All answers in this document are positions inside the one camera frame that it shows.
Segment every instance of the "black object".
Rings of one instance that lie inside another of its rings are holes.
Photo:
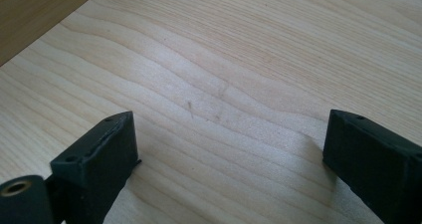
[[[0,186],[0,223],[103,223],[140,163],[132,112],[110,116],[51,161],[53,174]]]
[[[384,223],[421,223],[422,147],[363,116],[331,111],[323,162]]]

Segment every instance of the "light wood tabletop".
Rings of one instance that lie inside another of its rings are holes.
[[[422,144],[421,78],[422,0],[89,0],[0,68],[0,182],[133,111],[105,223],[380,223],[322,165],[328,114]]]

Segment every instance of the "round hole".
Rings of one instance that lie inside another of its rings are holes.
[[[17,194],[25,191],[30,186],[31,186],[31,182],[28,181],[28,180],[16,181],[16,182],[8,185],[7,187],[5,187],[1,191],[1,195],[5,196],[5,197],[14,196],[14,195],[17,195]]]
[[[66,162],[73,162],[76,161],[78,158],[76,156],[68,156],[65,161]]]

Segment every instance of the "brown wooden panel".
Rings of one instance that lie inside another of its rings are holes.
[[[0,66],[87,0],[0,0]]]

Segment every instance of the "wood grain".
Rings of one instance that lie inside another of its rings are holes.
[[[0,66],[87,0],[0,0]]]
[[[134,111],[105,223],[380,223],[328,168],[330,109],[422,143],[422,0],[90,0],[0,69],[0,181]]]

